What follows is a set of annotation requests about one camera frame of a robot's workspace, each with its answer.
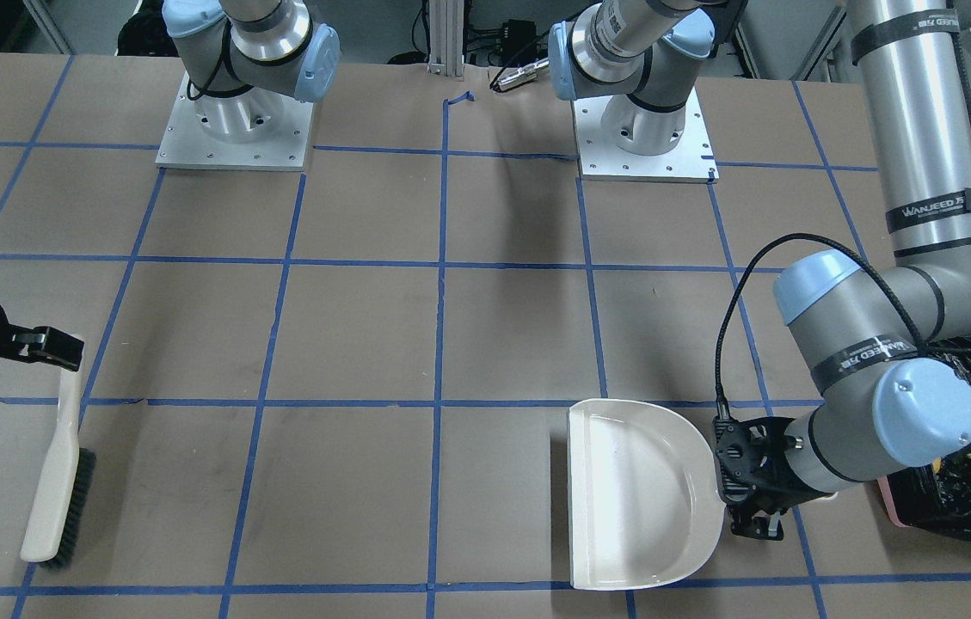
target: metal mounting plate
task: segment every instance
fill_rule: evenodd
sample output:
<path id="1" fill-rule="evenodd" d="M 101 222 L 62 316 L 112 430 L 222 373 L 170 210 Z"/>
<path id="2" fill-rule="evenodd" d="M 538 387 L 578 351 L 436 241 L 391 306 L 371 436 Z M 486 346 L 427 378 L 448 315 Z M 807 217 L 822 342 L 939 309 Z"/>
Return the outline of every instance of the metal mounting plate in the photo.
<path id="1" fill-rule="evenodd" d="M 600 125 L 611 97 L 573 101 L 581 176 L 587 181 L 706 183 L 718 180 L 714 150 L 695 90 L 688 97 L 688 125 L 680 144 L 663 156 L 636 156 L 615 145 Z"/>
<path id="2" fill-rule="evenodd" d="M 157 167 L 303 172 L 309 153 L 313 103 L 274 95 L 282 99 L 282 116 L 269 121 L 273 126 L 266 131 L 267 138 L 248 144 L 223 142 L 202 128 L 194 102 L 187 98 L 187 75 L 183 75 L 156 153 Z"/>

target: metal pole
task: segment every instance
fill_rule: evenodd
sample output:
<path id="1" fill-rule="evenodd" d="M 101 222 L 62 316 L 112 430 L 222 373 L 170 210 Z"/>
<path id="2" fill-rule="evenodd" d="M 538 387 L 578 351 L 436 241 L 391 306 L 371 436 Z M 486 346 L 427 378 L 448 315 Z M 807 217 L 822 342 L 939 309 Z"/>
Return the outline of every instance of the metal pole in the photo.
<path id="1" fill-rule="evenodd" d="M 435 75 L 462 79 L 465 36 L 464 0 L 435 0 L 431 3 L 427 24 L 431 30 L 431 55 L 427 70 Z"/>

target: white brush handle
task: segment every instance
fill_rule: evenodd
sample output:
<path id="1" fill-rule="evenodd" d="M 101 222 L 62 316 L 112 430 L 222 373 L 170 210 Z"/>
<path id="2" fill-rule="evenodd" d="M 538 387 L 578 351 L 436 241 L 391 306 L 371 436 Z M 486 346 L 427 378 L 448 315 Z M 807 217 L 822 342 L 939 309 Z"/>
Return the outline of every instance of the white brush handle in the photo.
<path id="1" fill-rule="evenodd" d="M 57 427 L 41 465 L 34 506 L 22 538 L 20 557 L 29 563 L 49 561 L 57 556 L 61 534 L 65 532 L 72 485 L 76 482 L 80 461 L 77 426 L 80 420 L 81 380 L 77 372 L 61 372 L 60 397 L 57 399 Z"/>

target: floor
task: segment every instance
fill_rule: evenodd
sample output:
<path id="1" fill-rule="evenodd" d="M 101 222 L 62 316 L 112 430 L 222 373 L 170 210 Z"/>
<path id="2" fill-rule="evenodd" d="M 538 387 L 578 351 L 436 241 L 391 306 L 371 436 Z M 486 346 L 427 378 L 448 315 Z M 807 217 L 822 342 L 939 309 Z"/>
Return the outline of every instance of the floor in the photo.
<path id="1" fill-rule="evenodd" d="M 796 509 L 783 543 L 724 532 L 673 587 L 568 588 L 568 405 L 707 432 L 753 251 L 795 229 L 887 265 L 858 87 L 704 79 L 722 177 L 663 187 L 580 180 L 547 85 L 367 65 L 304 176 L 158 171 L 181 75 L 0 55 L 0 301 L 88 341 L 99 456 L 71 567 L 22 564 L 57 375 L 1 365 L 0 618 L 971 616 L 971 545 L 894 528 L 868 486 Z M 745 295 L 741 418 L 819 403 L 768 292 L 814 250 Z"/>

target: blue tape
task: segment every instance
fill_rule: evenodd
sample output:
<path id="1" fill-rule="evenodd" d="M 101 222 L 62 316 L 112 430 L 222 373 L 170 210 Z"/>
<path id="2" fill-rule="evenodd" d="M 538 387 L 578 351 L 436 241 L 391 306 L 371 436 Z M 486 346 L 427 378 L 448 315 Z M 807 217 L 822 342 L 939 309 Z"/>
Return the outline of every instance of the blue tape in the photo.
<path id="1" fill-rule="evenodd" d="M 802 98 L 802 90 L 799 89 L 799 82 L 791 82 L 791 87 L 795 88 L 795 96 L 799 99 L 802 116 L 807 121 L 807 127 L 810 129 L 810 134 L 814 138 L 814 146 L 818 148 L 818 154 L 822 157 L 822 164 L 826 166 L 826 173 L 830 177 L 830 184 L 833 185 L 833 193 L 836 193 L 836 199 L 840 203 L 840 211 L 844 213 L 844 219 L 848 223 L 848 231 L 851 232 L 851 239 L 856 242 L 856 251 L 866 259 L 867 251 L 863 249 L 863 242 L 860 242 L 856 224 L 851 220 L 851 211 L 848 211 L 848 205 L 844 201 L 844 194 L 840 192 L 840 184 L 836 181 L 836 175 L 833 174 L 833 166 L 830 165 L 826 156 L 826 148 L 822 146 L 822 138 L 820 138 L 818 130 L 814 128 L 814 121 L 810 118 L 810 110 L 807 109 L 807 102 Z"/>

